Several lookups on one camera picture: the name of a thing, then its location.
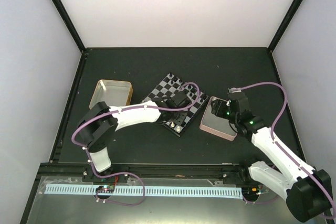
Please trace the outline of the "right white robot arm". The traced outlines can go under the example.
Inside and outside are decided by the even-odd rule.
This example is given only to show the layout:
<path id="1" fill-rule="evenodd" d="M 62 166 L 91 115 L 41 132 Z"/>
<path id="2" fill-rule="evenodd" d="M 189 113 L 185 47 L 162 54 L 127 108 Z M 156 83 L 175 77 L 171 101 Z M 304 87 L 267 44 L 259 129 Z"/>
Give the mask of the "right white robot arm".
<path id="1" fill-rule="evenodd" d="M 300 222 L 335 210 L 328 173 L 316 170 L 288 148 L 261 117 L 253 114 L 243 92 L 229 93 L 228 101 L 212 100 L 211 113 L 233 124 L 238 135 L 249 140 L 275 165 L 272 168 L 257 161 L 240 168 L 238 176 L 243 183 L 255 180 L 267 186 L 286 202 Z"/>

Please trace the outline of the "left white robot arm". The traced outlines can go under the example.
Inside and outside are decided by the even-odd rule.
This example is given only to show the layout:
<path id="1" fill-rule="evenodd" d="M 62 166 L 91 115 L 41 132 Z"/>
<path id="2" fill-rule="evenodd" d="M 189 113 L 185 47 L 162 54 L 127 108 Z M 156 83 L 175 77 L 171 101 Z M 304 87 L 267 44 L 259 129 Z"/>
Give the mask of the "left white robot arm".
<path id="1" fill-rule="evenodd" d="M 99 102 L 82 119 L 74 135 L 80 135 L 81 145 L 94 166 L 94 175 L 106 182 L 113 174 L 104 137 L 108 130 L 115 132 L 141 123 L 173 122 L 190 104 L 191 100 L 183 91 L 171 98 L 154 98 L 142 104 L 122 107 L 108 107 L 105 102 Z"/>

